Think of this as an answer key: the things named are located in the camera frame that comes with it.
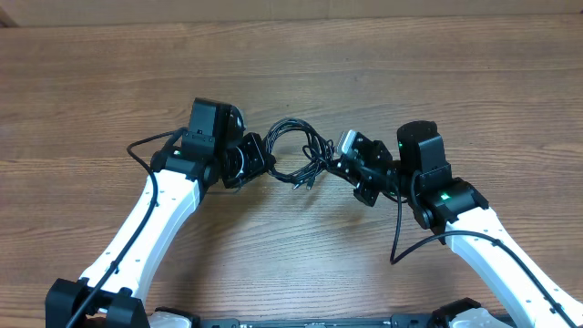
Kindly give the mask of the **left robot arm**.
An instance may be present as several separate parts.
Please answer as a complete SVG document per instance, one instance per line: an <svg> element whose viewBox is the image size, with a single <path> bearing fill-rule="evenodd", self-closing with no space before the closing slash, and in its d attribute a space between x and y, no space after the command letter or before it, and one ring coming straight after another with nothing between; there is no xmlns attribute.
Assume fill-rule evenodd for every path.
<svg viewBox="0 0 583 328"><path fill-rule="evenodd" d="M58 279L45 300L49 328L198 327L199 317L169 307L147 314L154 275L187 218L210 186L238 189L272 164L257 133L236 106L197 98L186 127L163 133L166 143L144 167L148 178L114 239L77 281Z"/></svg>

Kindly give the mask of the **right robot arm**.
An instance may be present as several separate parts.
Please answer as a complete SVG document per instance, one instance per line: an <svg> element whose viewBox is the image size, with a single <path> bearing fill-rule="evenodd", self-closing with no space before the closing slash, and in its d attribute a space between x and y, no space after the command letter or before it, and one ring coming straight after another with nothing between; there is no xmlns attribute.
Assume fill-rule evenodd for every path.
<svg viewBox="0 0 583 328"><path fill-rule="evenodd" d="M339 140L332 173L354 186L354 196L373 206L384 194L407 203L424 230L433 234L391 263L431 241L462 258L504 306L518 327L579 327L582 303L554 283L504 228L488 200L452 174L433 121L412 121L397 130L399 159L380 140L348 130Z"/></svg>

